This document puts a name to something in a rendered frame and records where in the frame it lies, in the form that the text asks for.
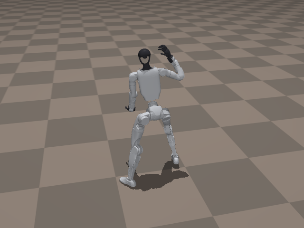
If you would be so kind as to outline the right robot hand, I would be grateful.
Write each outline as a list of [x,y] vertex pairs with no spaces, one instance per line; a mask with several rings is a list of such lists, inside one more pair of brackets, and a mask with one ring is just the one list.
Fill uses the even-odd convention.
[[173,57],[173,55],[171,55],[167,47],[165,45],[160,45],[158,48],[159,48],[158,50],[162,50],[164,52],[164,54],[161,53],[161,55],[165,55],[166,57],[168,57],[167,59],[169,60],[170,63],[172,63],[173,60],[171,58]]

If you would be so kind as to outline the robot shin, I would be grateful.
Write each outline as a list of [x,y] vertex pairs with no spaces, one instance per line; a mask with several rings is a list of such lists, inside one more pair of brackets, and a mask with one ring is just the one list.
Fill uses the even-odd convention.
[[138,155],[139,149],[137,146],[134,146],[133,148],[131,148],[130,150],[130,154],[129,154],[129,161],[128,161],[128,178],[127,180],[133,180],[134,177],[134,173],[135,170],[138,166],[138,163],[140,161],[140,155]]
[[174,139],[171,125],[170,125],[170,130],[171,130],[171,134],[167,134],[167,139],[168,139],[168,143],[171,147],[173,157],[175,158],[175,156],[176,156],[176,158],[177,158],[176,149],[175,149],[175,139]]

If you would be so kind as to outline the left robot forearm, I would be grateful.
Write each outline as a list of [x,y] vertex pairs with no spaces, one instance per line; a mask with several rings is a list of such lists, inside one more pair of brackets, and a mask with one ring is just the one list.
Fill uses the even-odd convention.
[[136,98],[132,98],[131,92],[129,92],[129,111],[133,112],[133,109],[135,107],[135,101]]

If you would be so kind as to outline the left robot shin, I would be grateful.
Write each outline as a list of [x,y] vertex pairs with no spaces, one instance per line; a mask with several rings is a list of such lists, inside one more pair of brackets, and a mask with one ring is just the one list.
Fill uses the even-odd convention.
[[131,148],[130,150],[130,154],[129,154],[129,161],[128,161],[128,178],[127,180],[133,180],[134,177],[134,173],[135,170],[138,166],[138,163],[140,161],[140,155],[138,155],[139,149],[137,146],[134,146],[133,148]]

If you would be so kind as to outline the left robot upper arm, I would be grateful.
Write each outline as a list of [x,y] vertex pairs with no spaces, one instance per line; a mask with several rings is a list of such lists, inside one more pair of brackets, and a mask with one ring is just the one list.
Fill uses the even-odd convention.
[[137,79],[137,72],[132,72],[129,74],[129,88],[132,98],[136,98],[138,96],[136,91],[136,79]]

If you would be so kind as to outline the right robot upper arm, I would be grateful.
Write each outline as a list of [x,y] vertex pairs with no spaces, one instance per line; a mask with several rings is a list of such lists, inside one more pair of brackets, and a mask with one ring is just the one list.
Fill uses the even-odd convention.
[[170,71],[168,69],[158,68],[158,70],[159,70],[160,76],[167,76],[169,78],[176,79],[176,80],[179,80],[179,81],[181,81],[183,79],[183,78],[179,77],[179,74],[176,74],[175,72]]

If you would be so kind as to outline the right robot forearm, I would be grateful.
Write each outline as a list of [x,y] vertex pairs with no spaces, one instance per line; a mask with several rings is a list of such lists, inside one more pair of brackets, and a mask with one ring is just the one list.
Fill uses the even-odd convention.
[[179,74],[180,78],[184,78],[184,72],[183,69],[180,67],[178,61],[175,59],[175,57],[171,58],[173,62],[171,63],[175,69],[175,72]]

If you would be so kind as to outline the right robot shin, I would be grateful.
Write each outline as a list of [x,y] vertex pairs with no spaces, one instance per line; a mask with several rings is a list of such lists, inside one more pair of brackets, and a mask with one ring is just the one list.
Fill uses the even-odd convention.
[[177,158],[176,149],[175,149],[175,139],[174,139],[171,125],[170,125],[170,130],[171,130],[171,134],[167,134],[167,139],[168,139],[168,143],[171,147],[173,157],[175,158],[175,156],[176,156],[176,158]]

